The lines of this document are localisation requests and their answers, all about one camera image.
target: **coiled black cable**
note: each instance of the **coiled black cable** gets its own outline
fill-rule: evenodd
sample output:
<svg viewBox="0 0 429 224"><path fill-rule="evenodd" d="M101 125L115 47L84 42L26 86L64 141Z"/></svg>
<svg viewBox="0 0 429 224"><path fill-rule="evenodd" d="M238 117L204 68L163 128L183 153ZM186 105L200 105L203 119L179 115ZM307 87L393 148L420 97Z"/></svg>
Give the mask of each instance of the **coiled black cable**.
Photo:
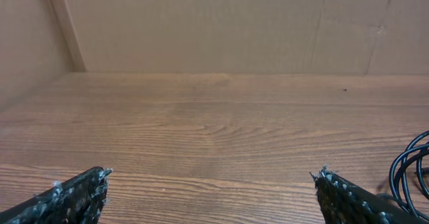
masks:
<svg viewBox="0 0 429 224"><path fill-rule="evenodd" d="M390 166L389 171L389 185L392 193L392 197L388 196L386 194L379 195L382 198L390 199L395 201L401 209L403 209L405 212L422 219L425 219L429 221L429 216L419 212L416 210L416 208L413 205L413 202L411 200L410 196L410 190L408 189L408 181L406 176L406 169L408 166L416 162L416 174L418 178L418 182L420 184L422 194L429 199L429 189L426 186L423 175L427 173L428 171L422 168L422 158L424 156L429 155L429 142L426 142L426 144L417 146L415 145L422 139L424 139L426 136L429 135L429 131L425 131L424 133L421 133L419 136L417 136L415 139L413 139L410 144L408 144L405 152L400 154L392 163ZM419 152L418 154L412 156L410 159L408 159L408 156L414 152ZM397 165L400 164L399 169L397 170L395 174L395 169ZM400 182L402 183L402 190L404 192L405 201L402 200L402 197L400 195L399 189L400 189Z"/></svg>

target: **wood grain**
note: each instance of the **wood grain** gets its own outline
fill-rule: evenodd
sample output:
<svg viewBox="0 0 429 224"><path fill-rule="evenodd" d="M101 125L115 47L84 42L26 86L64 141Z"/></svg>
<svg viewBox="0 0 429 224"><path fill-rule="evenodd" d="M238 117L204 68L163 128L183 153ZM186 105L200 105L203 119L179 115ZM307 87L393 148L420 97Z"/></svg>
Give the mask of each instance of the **wood grain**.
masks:
<svg viewBox="0 0 429 224"><path fill-rule="evenodd" d="M429 125L428 83L69 74L0 113L0 208L108 166L103 223L322 223L308 171L329 163L381 191L392 160Z"/></svg>

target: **black wire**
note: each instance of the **black wire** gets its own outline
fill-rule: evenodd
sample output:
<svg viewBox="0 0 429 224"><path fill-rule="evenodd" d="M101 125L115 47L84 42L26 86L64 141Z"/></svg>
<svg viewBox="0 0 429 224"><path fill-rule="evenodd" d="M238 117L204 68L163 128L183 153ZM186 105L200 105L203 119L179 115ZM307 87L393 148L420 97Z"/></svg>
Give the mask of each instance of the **black wire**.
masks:
<svg viewBox="0 0 429 224"><path fill-rule="evenodd" d="M427 221L429 221L429 216L416 210L416 208L413 205L413 202L410 196L410 190L408 189L406 169L408 166L416 162L416 174L417 174L418 182L422 189L422 194L427 199L429 199L429 189L424 183L424 179L423 179L423 175L427 174L428 171L422 168L422 158L424 156L429 155L429 142L427 142L424 145L414 147L420 140L422 140L428 135L429 135L429 131L425 131L424 133L421 133L419 136L413 139L410 142L410 144L408 144L405 152L400 154L393 161L389 171L389 185L393 196L391 197L387 194L380 195L380 197L395 201L405 212L413 216L425 219ZM408 155L417 151L420 151L420 152L415 156L412 156L409 160L407 160ZM401 164L400 168L397 170L395 174L395 169L399 163ZM404 192L405 202L402 200L399 192L400 182L402 183L402 191Z"/></svg>

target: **black object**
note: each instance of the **black object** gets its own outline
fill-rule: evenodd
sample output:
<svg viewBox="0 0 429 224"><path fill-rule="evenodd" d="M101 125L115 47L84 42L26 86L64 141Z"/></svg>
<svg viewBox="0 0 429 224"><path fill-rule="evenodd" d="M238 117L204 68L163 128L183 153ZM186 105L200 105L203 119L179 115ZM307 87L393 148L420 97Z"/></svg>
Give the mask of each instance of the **black object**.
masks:
<svg viewBox="0 0 429 224"><path fill-rule="evenodd" d="M393 161L389 172L389 184L393 196L389 196L388 194L375 196L348 180L341 178L334 172L326 170L326 166L319 172L318 176L311 174L316 183L316 195L326 223L428 224L425 220L429 221L429 217L416 210L412 204L406 176L406 168L413 162L417 162L416 174L422 194L429 199L429 190L423 180L423 175L429 171L422 168L422 158L429 154L429 142L414 147L428 135L429 131L426 131L413 139L405 152ZM420 151L420 153L407 160L409 154L417 151ZM395 174L398 164L401 164L401 166ZM402 182L405 202L402 200L399 192L400 181ZM395 201L402 210L389 204L387 200Z"/></svg>
<svg viewBox="0 0 429 224"><path fill-rule="evenodd" d="M112 169L91 168L54 188L0 213L6 224L95 224L106 202Z"/></svg>

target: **brown wooden tabletop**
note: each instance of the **brown wooden tabletop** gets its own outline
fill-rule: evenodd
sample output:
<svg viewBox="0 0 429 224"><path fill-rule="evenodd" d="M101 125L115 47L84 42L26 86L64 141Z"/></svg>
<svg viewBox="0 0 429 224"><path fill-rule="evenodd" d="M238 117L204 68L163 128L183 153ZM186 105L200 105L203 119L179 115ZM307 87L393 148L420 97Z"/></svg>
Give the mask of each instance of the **brown wooden tabletop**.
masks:
<svg viewBox="0 0 429 224"><path fill-rule="evenodd" d="M0 113L0 211L103 166L101 223L324 223L309 171L388 191L428 129L427 76L72 73Z"/></svg>

